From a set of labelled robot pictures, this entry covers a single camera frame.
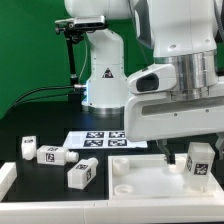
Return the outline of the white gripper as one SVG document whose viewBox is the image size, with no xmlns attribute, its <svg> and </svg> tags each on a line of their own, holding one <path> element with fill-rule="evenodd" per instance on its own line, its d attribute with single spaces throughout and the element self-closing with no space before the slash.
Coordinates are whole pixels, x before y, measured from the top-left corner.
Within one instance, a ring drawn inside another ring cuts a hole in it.
<svg viewBox="0 0 224 224">
<path fill-rule="evenodd" d="M 168 149 L 166 139 L 218 133 L 215 147 L 223 160 L 224 76 L 201 99 L 173 101 L 170 90 L 138 95 L 129 91 L 124 130 L 132 142 L 157 140 L 157 147 L 168 164 L 175 163 L 175 154 Z"/>
</svg>

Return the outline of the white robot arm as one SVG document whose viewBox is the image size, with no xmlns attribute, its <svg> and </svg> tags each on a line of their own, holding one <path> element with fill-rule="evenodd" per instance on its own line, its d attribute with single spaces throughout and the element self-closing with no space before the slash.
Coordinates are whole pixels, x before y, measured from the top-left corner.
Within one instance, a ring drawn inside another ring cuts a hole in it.
<svg viewBox="0 0 224 224">
<path fill-rule="evenodd" d="M 124 128 L 133 142 L 216 133 L 224 138 L 224 76 L 216 37 L 224 40 L 224 0 L 64 0 L 74 24 L 104 16 L 135 19 L 154 63 L 128 78 Z"/>
</svg>

